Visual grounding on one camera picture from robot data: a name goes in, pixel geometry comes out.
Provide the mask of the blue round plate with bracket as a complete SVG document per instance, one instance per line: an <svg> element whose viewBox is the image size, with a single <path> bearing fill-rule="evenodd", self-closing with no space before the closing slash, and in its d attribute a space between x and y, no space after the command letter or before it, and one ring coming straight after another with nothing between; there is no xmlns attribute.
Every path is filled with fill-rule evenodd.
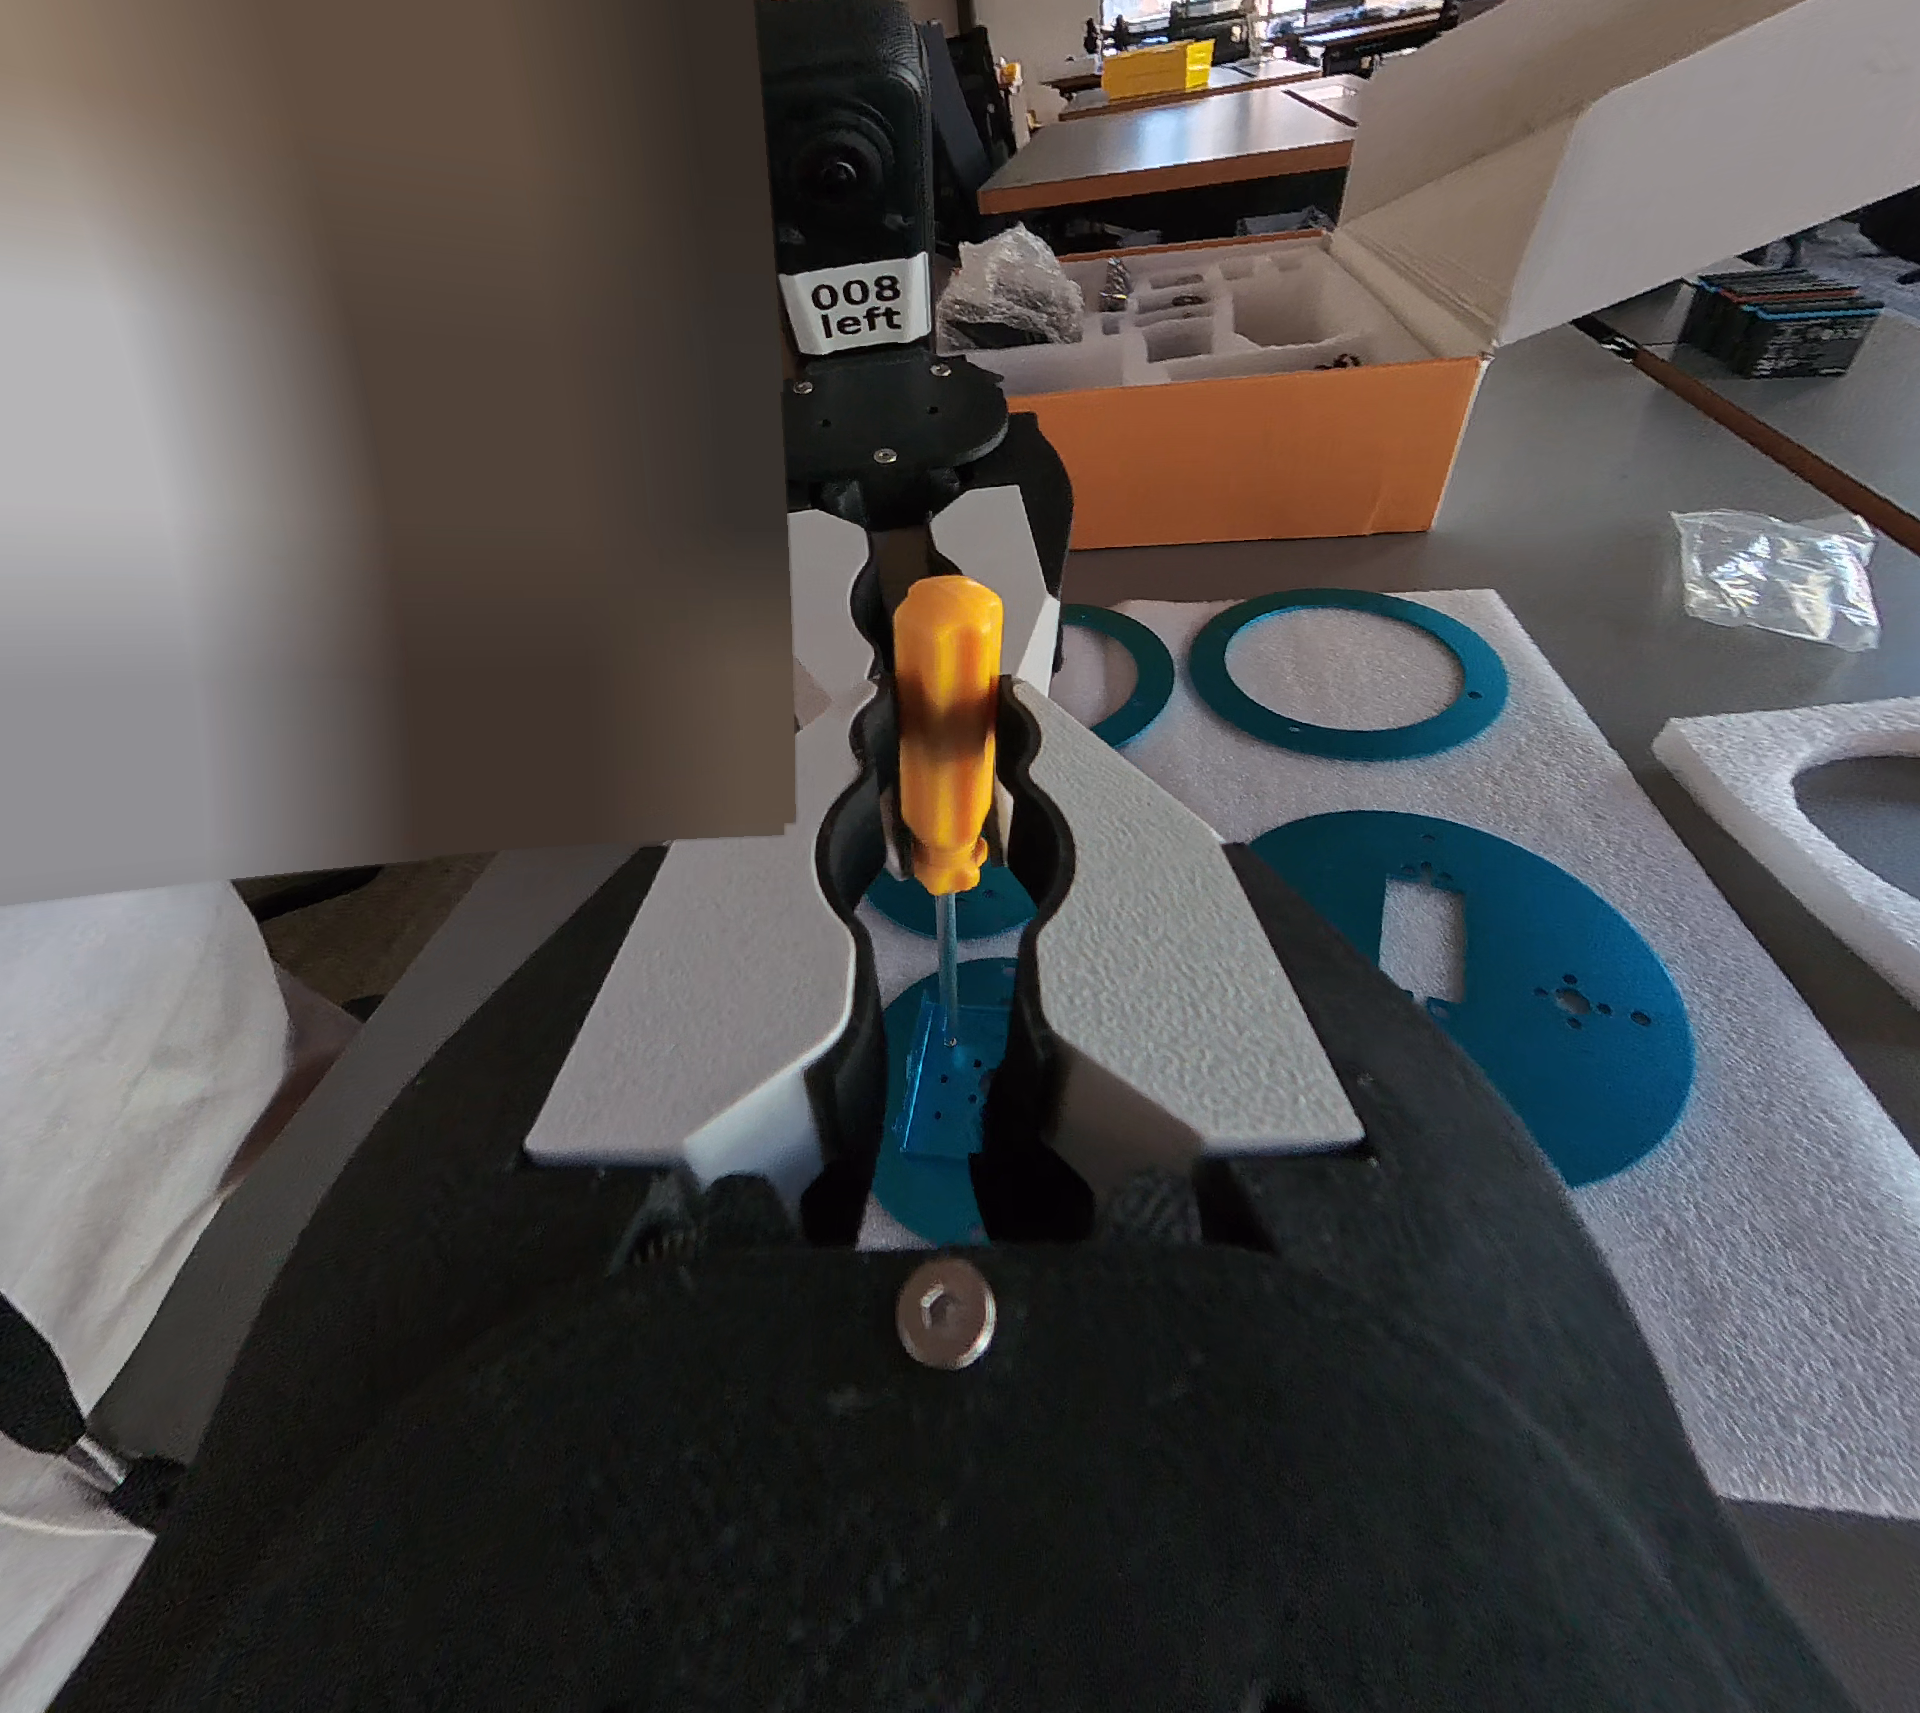
<svg viewBox="0 0 1920 1713"><path fill-rule="evenodd" d="M934 1041L937 975L904 988L884 1010L886 1106L872 1195L928 1244L980 1244L986 1224L969 1161L983 1143L983 1109L1005 1056L1014 957L959 961L955 1044Z"/></svg>

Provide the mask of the crumpled clear plastic bag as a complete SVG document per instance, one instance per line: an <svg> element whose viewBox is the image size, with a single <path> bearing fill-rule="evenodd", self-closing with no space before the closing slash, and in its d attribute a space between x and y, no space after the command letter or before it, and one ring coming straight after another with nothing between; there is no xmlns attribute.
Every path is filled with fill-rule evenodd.
<svg viewBox="0 0 1920 1713"><path fill-rule="evenodd" d="M1670 520L1682 605L1694 621L1848 653L1882 643L1869 580L1875 536L1855 515L1799 522L1712 508Z"/></svg>

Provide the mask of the grey desk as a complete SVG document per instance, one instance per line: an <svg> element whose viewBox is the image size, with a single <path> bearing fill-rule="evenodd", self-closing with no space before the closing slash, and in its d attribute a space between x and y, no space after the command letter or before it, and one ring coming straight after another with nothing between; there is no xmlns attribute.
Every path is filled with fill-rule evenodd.
<svg viewBox="0 0 1920 1713"><path fill-rule="evenodd" d="M1812 489L1571 328L1495 356L1430 532L1324 542L1082 551L1067 597L1235 598L1287 584L1495 591L1548 653L1652 802L1831 1031L1904 1131L1913 1125L1908 1006L1790 906L1647 758L1672 712L1768 703L1769 672L1837 696L1913 688L1913 650L1812 653L1694 626L1672 591L1673 508L1812 511ZM265 1203L209 1235L163 1332L95 1411L106 1438L185 1457L293 1237L348 1155L446 1038L630 856L619 845L493 856L405 965L368 1033L265 1155Z"/></svg>

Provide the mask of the white foam box insert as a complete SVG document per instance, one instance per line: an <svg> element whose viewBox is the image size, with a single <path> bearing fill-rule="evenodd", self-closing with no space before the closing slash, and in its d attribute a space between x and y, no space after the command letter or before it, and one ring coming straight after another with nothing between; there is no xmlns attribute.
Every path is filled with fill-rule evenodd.
<svg viewBox="0 0 1920 1713"><path fill-rule="evenodd" d="M1424 361L1428 346L1319 234L1058 258L1083 293L1082 340L966 352L1010 394L1065 394Z"/></svg>

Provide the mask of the brown wooden strip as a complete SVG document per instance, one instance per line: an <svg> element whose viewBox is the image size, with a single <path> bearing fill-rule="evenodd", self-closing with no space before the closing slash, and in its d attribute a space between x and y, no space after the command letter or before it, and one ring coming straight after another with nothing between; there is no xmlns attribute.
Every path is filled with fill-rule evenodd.
<svg viewBox="0 0 1920 1713"><path fill-rule="evenodd" d="M1624 356L1643 372L1646 378L1665 389L1672 397L1690 405L1713 424L1731 432L1737 440L1784 466L1792 476L1804 480L1844 511L1857 515L1875 531L1888 534L1898 545L1918 548L1918 515L1912 508L1880 495L1853 475L1836 466L1830 459L1812 452L1790 435L1723 399L1716 389L1684 372L1673 362L1658 356L1643 346L1629 346Z"/></svg>

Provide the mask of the white foam sheet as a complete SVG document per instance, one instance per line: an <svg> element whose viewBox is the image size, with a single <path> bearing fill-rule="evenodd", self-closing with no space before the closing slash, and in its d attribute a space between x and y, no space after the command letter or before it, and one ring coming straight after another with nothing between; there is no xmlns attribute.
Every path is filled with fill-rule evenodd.
<svg viewBox="0 0 1920 1713"><path fill-rule="evenodd" d="M1132 600L1173 667L1121 754L1221 839L1313 814L1394 810L1507 839L1596 889L1685 1005L1691 1095L1667 1136L1571 1204L1612 1266L1716 1490L1739 1503L1916 1518L1916 1153L1656 812L1524 626L1490 591L1287 606L1227 643L1261 708L1383 734L1458 701L1435 637L1469 630L1504 705L1421 758L1316 758L1241 733L1193 693L1188 655L1224 605ZM1455 996L1458 908L1392 889L1386 966L1405 1000Z"/></svg>

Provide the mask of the plastic bag of dark parts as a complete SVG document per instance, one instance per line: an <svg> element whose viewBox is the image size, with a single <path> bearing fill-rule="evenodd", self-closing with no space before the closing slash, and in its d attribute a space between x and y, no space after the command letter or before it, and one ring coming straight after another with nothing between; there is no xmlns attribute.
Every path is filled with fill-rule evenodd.
<svg viewBox="0 0 1920 1713"><path fill-rule="evenodd" d="M1042 238L1014 225L958 252L934 304L934 339L943 355L1080 343L1086 295Z"/></svg>

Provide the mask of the white foam block round hole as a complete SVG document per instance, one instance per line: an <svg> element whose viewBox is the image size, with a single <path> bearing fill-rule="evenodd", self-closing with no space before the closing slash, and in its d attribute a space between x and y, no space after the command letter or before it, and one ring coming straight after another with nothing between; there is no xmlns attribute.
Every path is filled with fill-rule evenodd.
<svg viewBox="0 0 1920 1713"><path fill-rule="evenodd" d="M1667 721L1652 757L1739 847L1884 981L1918 1002L1918 898L1804 814L1801 772L1913 757L1916 696Z"/></svg>

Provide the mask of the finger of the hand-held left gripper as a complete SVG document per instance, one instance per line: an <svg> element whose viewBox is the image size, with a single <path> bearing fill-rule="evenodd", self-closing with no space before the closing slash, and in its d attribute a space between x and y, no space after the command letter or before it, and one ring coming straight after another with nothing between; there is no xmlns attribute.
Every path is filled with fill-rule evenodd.
<svg viewBox="0 0 1920 1713"><path fill-rule="evenodd" d="M929 520L931 551L999 597L999 672L1049 691L1061 600L1043 580L1020 490L967 490Z"/></svg>
<svg viewBox="0 0 1920 1713"><path fill-rule="evenodd" d="M789 644L793 730L876 680L876 648L859 630L853 593L872 563L867 532L828 511L789 515Z"/></svg>

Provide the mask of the yellow plastic crate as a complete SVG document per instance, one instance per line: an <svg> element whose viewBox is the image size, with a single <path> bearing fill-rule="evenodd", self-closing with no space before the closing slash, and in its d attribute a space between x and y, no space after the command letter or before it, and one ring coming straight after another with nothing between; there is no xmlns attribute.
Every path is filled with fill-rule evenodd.
<svg viewBox="0 0 1920 1713"><path fill-rule="evenodd" d="M1211 37L1167 40L1108 53L1099 90L1110 101L1188 96L1208 88L1214 68Z"/></svg>

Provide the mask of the wooden desk with black surface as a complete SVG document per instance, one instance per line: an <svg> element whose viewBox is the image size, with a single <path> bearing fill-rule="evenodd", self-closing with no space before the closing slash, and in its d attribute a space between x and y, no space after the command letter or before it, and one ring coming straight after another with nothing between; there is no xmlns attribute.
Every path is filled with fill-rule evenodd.
<svg viewBox="0 0 1920 1713"><path fill-rule="evenodd" d="M1364 77L1337 73L1058 118L996 168L975 204L1045 212L1344 168L1365 90Z"/></svg>

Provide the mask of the large blue disc rectangular cutout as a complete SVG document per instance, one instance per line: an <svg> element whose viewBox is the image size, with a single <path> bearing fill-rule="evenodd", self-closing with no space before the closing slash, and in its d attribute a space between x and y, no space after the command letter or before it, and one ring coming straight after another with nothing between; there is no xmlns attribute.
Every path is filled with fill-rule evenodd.
<svg viewBox="0 0 1920 1713"><path fill-rule="evenodd" d="M1696 1044L1665 962L1552 861L1455 821L1313 814L1252 840L1359 953L1386 966L1392 889L1452 900L1458 994L1420 994L1569 1186L1642 1161L1679 1120Z"/></svg>

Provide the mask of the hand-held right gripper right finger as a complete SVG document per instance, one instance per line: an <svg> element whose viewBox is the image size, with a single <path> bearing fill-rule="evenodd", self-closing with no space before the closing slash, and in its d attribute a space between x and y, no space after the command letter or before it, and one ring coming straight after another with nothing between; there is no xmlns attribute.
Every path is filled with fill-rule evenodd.
<svg viewBox="0 0 1920 1713"><path fill-rule="evenodd" d="M1010 682L1002 718L1032 729L1029 826L1064 830L1028 928L1054 1150L1192 1167L1355 1146L1359 1116L1214 828L1029 682Z"/></svg>

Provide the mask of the stack of dark boxes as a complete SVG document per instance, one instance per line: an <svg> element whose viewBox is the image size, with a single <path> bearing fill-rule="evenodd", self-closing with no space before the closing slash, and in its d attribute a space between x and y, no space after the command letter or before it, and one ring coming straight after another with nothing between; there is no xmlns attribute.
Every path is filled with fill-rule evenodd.
<svg viewBox="0 0 1920 1713"><path fill-rule="evenodd" d="M1799 269L1700 275L1677 340L1739 378L1841 376L1882 311L1860 286Z"/></svg>

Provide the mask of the orange-handled screwdriver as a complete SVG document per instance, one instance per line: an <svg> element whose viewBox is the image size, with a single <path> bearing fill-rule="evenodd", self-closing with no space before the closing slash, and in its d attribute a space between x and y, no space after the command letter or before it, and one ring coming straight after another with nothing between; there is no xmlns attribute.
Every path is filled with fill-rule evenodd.
<svg viewBox="0 0 1920 1713"><path fill-rule="evenodd" d="M1002 623L1002 598L961 575L915 580L892 618L897 812L934 904L947 1055L958 1052L955 902L980 881L996 802Z"/></svg>

